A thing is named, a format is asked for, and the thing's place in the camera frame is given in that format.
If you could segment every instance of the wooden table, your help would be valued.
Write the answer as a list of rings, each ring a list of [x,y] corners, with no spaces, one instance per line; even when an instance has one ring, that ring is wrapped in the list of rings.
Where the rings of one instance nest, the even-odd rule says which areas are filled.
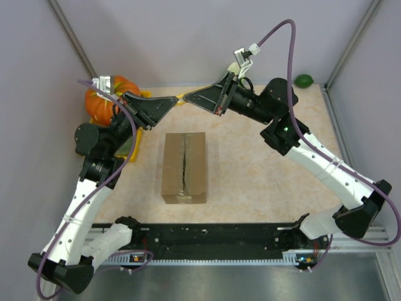
[[[153,88],[154,96],[178,95],[199,87]],[[256,86],[257,93],[264,86]],[[340,155],[318,85],[295,88],[298,119],[334,154]],[[189,103],[174,107],[146,131],[135,163],[129,163],[96,222],[132,216],[141,223],[234,223],[295,221],[338,203],[306,169],[264,143],[265,128],[232,111],[222,117]],[[205,132],[208,160],[206,204],[165,204],[160,196],[165,134]]]

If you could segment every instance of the cardboard box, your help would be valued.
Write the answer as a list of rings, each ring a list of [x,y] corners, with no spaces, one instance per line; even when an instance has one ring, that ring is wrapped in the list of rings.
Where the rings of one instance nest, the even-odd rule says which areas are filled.
[[[207,194],[205,133],[165,135],[162,197],[166,204],[204,204]]]

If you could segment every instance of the pumpkin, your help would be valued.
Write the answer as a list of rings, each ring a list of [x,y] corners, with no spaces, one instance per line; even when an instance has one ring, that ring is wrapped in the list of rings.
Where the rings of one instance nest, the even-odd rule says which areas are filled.
[[[121,96],[126,91],[140,95],[139,88],[136,84],[120,75],[116,75],[114,77],[114,93],[117,96]],[[95,91],[90,89],[86,91],[85,108],[89,116],[92,117],[97,124],[110,125],[110,121],[113,117],[113,106],[114,103],[99,97]]]

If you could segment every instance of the white wall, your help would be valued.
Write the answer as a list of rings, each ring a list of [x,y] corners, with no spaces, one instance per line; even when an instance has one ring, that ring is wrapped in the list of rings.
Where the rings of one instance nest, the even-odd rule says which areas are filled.
[[[63,0],[60,5],[99,74],[140,86],[212,83],[232,52],[280,21],[298,26],[294,75],[325,83],[371,0]],[[248,73],[256,83],[286,76],[289,27],[273,36]]]
[[[32,300],[31,253],[49,241],[80,170],[86,73],[46,1],[0,9],[0,294]]]
[[[346,64],[331,94],[355,167],[393,185],[401,210],[401,1],[386,0]],[[389,206],[378,222],[395,235]],[[401,263],[401,243],[395,247]]]

